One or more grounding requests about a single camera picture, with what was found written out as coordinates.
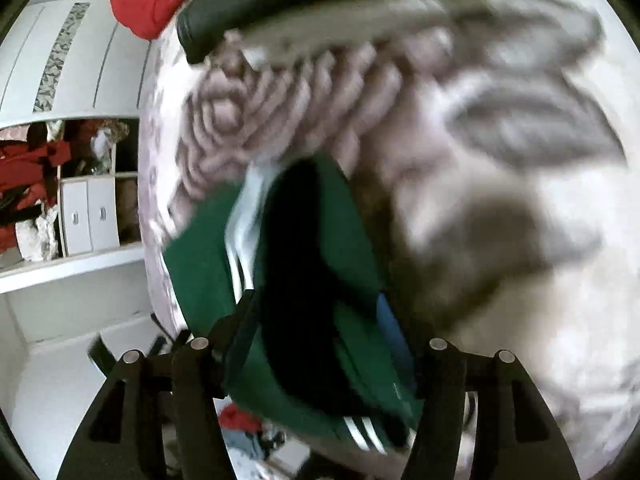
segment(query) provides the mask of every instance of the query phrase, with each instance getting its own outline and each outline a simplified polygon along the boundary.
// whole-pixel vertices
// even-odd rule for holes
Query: open shelf
[[[132,243],[120,248],[67,256],[50,262],[21,262],[0,271],[0,294],[19,290],[39,283],[53,282],[76,274],[107,269],[142,260],[142,243]]]

